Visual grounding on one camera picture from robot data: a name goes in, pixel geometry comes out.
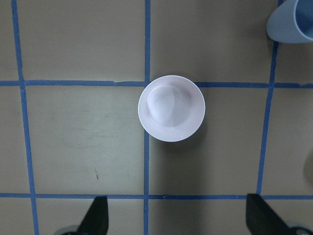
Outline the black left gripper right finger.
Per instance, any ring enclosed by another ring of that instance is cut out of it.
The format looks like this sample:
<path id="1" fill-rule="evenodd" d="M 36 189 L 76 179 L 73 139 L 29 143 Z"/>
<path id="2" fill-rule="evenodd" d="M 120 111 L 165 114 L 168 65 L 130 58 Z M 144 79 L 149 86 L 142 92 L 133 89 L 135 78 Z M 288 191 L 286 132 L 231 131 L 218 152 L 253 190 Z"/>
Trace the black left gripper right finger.
<path id="1" fill-rule="evenodd" d="M 286 223 L 256 193 L 246 195 L 246 226 L 252 235 L 311 235 L 313 231 L 297 223 Z"/>

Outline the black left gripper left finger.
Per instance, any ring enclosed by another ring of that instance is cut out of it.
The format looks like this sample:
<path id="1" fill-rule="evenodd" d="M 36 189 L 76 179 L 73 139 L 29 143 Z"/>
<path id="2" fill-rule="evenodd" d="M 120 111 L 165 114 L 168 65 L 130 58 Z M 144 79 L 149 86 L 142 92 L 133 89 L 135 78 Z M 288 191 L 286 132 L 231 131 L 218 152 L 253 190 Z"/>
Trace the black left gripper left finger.
<path id="1" fill-rule="evenodd" d="M 108 233 L 108 200 L 97 196 L 82 220 L 75 235 L 106 235 Z"/>

